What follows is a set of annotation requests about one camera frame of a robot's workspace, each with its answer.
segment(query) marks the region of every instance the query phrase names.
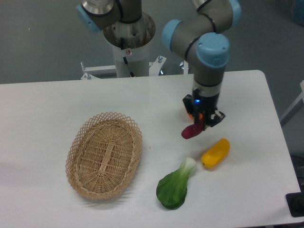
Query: blue joint cap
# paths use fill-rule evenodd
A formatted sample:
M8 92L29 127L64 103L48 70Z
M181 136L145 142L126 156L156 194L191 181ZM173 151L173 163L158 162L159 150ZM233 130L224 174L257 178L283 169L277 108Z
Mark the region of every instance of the blue joint cap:
M239 23L239 21L241 20L242 17L242 9L241 9L241 5L239 4L238 0L229 0L230 5L232 7L232 11L233 11L233 18L232 18L232 26L235 26Z
M172 41L172 37L173 37L173 33L176 29L176 27L178 26L178 24L181 23L181 20L171 20L169 21L165 27L162 30L161 33L161 41L162 44L171 51L171 41Z
M206 33L197 42L196 55L211 68L222 68L229 61L229 40L222 34Z
M76 10L81 21L90 30L90 32L92 33L100 32L99 27L97 27L97 25L92 21L92 19L90 19L89 15L87 15L87 13L80 5L76 6Z

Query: white table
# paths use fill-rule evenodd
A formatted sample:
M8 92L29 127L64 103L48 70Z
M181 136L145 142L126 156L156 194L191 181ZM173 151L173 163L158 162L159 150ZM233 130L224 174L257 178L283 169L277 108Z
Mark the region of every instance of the white table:
M219 110L226 118L184 140L191 121L182 99L193 76L156 76L0 85L0 226L3 228L238 228L302 222L285 194L299 192L265 76L225 74ZM142 159L121 197L80 197L65 174L67 153L95 114L131 116L143 135ZM164 209L158 181L218 139L228 157L213 171L198 162L182 207Z

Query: screw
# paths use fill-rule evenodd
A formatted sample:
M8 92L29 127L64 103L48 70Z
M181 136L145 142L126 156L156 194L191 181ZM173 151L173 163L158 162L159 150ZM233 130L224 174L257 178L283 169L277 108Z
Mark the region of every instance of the screw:
M163 57L162 56L158 56L158 62L161 63L162 62Z

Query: metal bracket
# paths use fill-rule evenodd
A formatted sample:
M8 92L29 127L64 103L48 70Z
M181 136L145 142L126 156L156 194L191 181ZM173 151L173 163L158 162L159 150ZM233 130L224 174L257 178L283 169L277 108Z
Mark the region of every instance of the metal bracket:
M299 96L291 103L286 111L280 116L281 127L285 124L303 107L304 105L304 81L300 83L302 92Z
M166 62L167 58L163 56L158 56L154 62L150 62L149 66L149 76L158 76L160 74L163 64ZM115 65L112 66L95 66L95 67L85 67L84 63L81 62L82 77L81 80L99 79L93 75L107 75L116 73Z

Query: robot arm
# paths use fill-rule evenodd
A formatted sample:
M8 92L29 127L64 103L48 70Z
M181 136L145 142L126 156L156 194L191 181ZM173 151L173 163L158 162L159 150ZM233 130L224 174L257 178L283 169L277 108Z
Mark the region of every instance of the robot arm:
M142 16L141 0L84 0L79 7L100 30L118 21L134 23Z
M225 115L217 110L221 82L229 60L229 41L219 34L241 17L237 0L192 0L198 16L190 22L172 20L162 32L163 44L195 67L192 95L183 101L194 124L182 136L194 137Z

